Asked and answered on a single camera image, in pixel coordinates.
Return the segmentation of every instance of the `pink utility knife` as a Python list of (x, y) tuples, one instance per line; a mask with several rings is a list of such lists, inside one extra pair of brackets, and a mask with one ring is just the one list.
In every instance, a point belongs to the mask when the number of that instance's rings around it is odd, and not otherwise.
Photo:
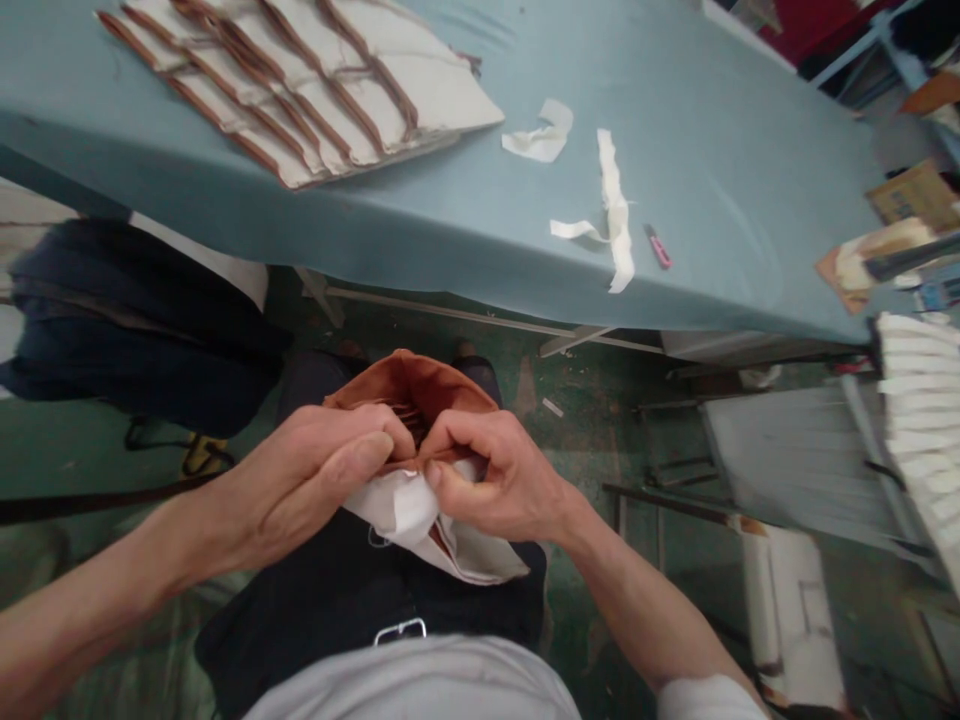
[(660, 242), (660, 238), (657, 237), (656, 231), (653, 229), (652, 225), (644, 225), (643, 231), (647, 233), (647, 238), (650, 240), (650, 244), (653, 246), (653, 252), (657, 255), (657, 260), (660, 261), (660, 267), (664, 270), (668, 269), (673, 265), (673, 260), (670, 259), (670, 256), (667, 255), (667, 249), (663, 246), (663, 243)]

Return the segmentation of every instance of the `table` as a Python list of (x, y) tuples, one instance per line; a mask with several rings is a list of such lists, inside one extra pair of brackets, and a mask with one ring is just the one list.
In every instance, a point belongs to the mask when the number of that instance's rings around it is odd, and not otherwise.
[[(566, 148), (534, 163), (502, 151), (496, 128), (292, 193), (94, 21), (115, 2), (0, 7), (0, 174), (81, 212), (134, 208), (237, 257), (595, 326), (568, 336), (868, 339), (813, 265), (880, 225), (863, 197), (884, 179), (869, 128), (682, 3), (407, 0), (439, 37), (483, 58), (504, 131), (535, 127), (545, 97), (569, 105)], [(633, 202), (637, 272), (619, 295), (607, 293), (606, 248), (548, 229), (551, 218), (602, 221), (597, 127), (612, 131)]]

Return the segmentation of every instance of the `belt buckle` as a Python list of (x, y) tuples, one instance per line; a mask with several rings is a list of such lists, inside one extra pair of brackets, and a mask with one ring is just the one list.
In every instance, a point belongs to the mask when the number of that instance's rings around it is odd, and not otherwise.
[(423, 618), (417, 617), (413, 620), (404, 620), (402, 623), (385, 627), (383, 630), (378, 632), (377, 636), (373, 639), (374, 647), (377, 645), (386, 645), (394, 640), (400, 640), (405, 636), (404, 634), (409, 628), (418, 629), (420, 631), (420, 634), (417, 637), (427, 636), (427, 624), (423, 621)]

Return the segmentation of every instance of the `white shirt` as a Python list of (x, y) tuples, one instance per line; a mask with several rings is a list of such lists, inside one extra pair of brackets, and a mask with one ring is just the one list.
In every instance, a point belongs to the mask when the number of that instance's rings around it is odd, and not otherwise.
[[(509, 640), (444, 635), (400, 640), (314, 663), (277, 685), (245, 720), (456, 717), (580, 720), (560, 677)], [(678, 680), (659, 720), (766, 720), (728, 677)]]

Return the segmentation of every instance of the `dark trousers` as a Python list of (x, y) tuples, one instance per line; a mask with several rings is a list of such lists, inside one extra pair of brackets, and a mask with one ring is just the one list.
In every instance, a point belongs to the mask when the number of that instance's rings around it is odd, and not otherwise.
[[(490, 363), (453, 363), (502, 407)], [(313, 351), (288, 368), (277, 422), (318, 405), (367, 367)], [(363, 520), (339, 510), (320, 532), (260, 572), (204, 627), (196, 656), (224, 718), (243, 716), (272, 687), (331, 655), (373, 644), (385, 628), (419, 618), (428, 635), (497, 635), (534, 652), (543, 623), (546, 557), (513, 543), (530, 574), (477, 587), (385, 543)]]

